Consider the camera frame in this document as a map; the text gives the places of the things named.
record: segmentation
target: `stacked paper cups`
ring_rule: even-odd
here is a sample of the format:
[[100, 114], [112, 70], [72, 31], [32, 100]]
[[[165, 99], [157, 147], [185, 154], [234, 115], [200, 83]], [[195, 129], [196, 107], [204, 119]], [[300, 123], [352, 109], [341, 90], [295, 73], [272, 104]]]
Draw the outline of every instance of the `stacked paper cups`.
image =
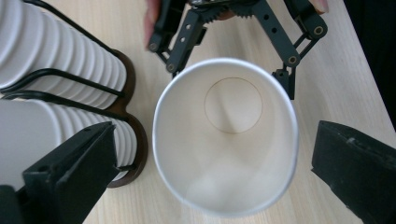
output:
[[[15, 189], [23, 186], [21, 173], [80, 130], [111, 121], [114, 130], [117, 165], [131, 165], [136, 154], [134, 130], [124, 121], [85, 110], [37, 100], [0, 100], [0, 184]], [[119, 173], [113, 181], [123, 178]]]
[[[126, 69], [114, 55], [63, 21], [22, 1], [0, 1], [0, 90], [42, 68], [56, 68], [121, 91]], [[110, 93], [63, 77], [41, 77], [26, 90], [108, 108]]]

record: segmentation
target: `human hand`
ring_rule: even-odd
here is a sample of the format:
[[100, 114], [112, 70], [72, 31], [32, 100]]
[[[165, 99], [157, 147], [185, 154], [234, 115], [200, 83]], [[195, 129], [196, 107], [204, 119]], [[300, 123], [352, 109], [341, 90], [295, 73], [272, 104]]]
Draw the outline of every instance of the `human hand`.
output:
[[[154, 31], [154, 24], [160, 15], [161, 1], [162, 0], [146, 0], [148, 9], [146, 11], [146, 15], [144, 19], [145, 46], [149, 44], [149, 39]], [[329, 12], [329, 6], [327, 0], [309, 0], [309, 2], [315, 7], [317, 13], [322, 14]], [[231, 11], [227, 11], [222, 15], [220, 15], [219, 20], [227, 20], [232, 16], [233, 13]]]

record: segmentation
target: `white paper cup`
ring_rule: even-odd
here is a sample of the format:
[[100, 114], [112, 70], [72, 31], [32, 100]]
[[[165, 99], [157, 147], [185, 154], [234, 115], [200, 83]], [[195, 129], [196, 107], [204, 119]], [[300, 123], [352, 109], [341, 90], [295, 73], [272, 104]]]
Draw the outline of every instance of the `white paper cup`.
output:
[[0, 100], [0, 185], [23, 187], [21, 173], [62, 143], [61, 128], [42, 102]]
[[247, 216], [288, 188], [297, 121], [270, 74], [240, 60], [208, 60], [163, 92], [153, 149], [163, 181], [181, 202], [215, 216]]
[[116, 125], [114, 139], [118, 166], [132, 164], [136, 154], [136, 136], [132, 128], [130, 128], [126, 122], [74, 107], [54, 104], [50, 104], [49, 106], [54, 109], [55, 113], [59, 117], [62, 118], [61, 124], [67, 132], [66, 138], [63, 139], [64, 141], [93, 124], [111, 121]]
[[49, 107], [54, 112], [60, 123], [62, 130], [62, 142], [64, 142], [75, 134], [76, 125], [62, 107], [52, 104], [50, 104]]
[[[122, 62], [52, 15], [22, 1], [0, 2], [0, 89], [42, 68], [56, 68], [116, 91], [126, 81]], [[25, 87], [105, 109], [116, 99], [110, 93], [75, 81], [47, 76]]]

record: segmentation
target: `table surface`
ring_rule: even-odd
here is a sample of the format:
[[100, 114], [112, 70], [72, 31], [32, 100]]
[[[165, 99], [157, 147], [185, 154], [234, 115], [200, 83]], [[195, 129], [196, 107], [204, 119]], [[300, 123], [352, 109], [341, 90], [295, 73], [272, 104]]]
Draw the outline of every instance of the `table surface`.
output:
[[[86, 223], [361, 223], [311, 172], [320, 120], [345, 124], [396, 147], [396, 135], [342, 0], [328, 0], [323, 15], [329, 27], [297, 68], [292, 102], [300, 130], [298, 165], [290, 188], [273, 206], [251, 217], [212, 217], [180, 203], [160, 178], [152, 156], [152, 121], [156, 104], [171, 81], [163, 62], [143, 44], [144, 0], [49, 0], [65, 15], [134, 63], [136, 89], [128, 112], [144, 125], [148, 162], [135, 182], [108, 189]], [[268, 3], [292, 41], [301, 34], [283, 1]], [[276, 52], [255, 19], [232, 18], [207, 25], [201, 46], [187, 66], [204, 59], [232, 57], [272, 72], [280, 67]]]

